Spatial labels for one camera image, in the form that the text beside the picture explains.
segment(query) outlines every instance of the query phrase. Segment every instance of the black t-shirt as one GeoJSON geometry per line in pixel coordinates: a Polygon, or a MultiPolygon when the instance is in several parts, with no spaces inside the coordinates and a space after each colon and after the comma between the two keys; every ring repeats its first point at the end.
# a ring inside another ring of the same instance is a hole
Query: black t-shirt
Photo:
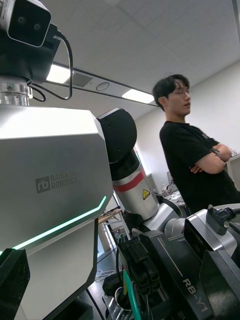
{"type": "Polygon", "coordinates": [[[218,174],[190,170],[219,142],[195,126],[171,121],[165,122],[159,135],[174,183],[192,211],[240,203],[240,192],[225,170],[218,174]]]}

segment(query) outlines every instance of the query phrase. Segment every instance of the ceiling tile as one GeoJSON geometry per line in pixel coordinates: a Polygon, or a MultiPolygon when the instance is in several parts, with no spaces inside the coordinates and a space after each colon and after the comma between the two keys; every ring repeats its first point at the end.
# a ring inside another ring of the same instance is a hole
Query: ceiling tile
{"type": "Polygon", "coordinates": [[[121,0],[118,6],[128,15],[134,15],[148,0],[121,0]]]}

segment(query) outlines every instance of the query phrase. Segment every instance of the wristwatch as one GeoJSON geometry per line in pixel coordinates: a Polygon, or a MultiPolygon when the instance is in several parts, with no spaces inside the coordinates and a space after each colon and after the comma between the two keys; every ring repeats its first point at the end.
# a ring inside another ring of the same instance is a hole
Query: wristwatch
{"type": "Polygon", "coordinates": [[[213,152],[217,157],[221,158],[220,151],[218,149],[211,148],[210,151],[213,152]]]}

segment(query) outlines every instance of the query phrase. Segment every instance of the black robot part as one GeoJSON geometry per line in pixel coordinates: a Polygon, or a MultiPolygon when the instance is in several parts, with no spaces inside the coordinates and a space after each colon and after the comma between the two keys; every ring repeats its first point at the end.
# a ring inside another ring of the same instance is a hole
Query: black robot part
{"type": "Polygon", "coordinates": [[[240,270],[225,251],[205,251],[200,281],[215,320],[239,319],[240,270]]]}
{"type": "Polygon", "coordinates": [[[12,40],[0,30],[0,76],[25,78],[27,84],[45,82],[60,44],[54,38],[57,30],[50,24],[41,47],[12,40]]]}
{"type": "Polygon", "coordinates": [[[1,320],[14,320],[29,280],[26,251],[6,249],[0,255],[1,320]]]}
{"type": "Polygon", "coordinates": [[[199,280],[202,262],[183,234],[167,239],[162,232],[149,231],[139,238],[158,268],[167,295],[179,304],[185,318],[212,319],[213,311],[199,280]]]}
{"type": "Polygon", "coordinates": [[[114,109],[98,117],[105,137],[107,156],[113,181],[121,180],[139,165],[134,146],[137,128],[132,116],[124,109],[114,109]]]}

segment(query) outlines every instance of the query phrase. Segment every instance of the white wall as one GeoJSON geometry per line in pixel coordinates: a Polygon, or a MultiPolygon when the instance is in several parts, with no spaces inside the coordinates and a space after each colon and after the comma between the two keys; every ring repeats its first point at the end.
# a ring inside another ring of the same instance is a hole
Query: white wall
{"type": "MultiPolygon", "coordinates": [[[[168,167],[159,140],[164,121],[160,108],[136,121],[138,148],[159,190],[168,182],[168,167]]],[[[192,89],[191,114],[186,121],[240,152],[240,61],[192,89]]]]}

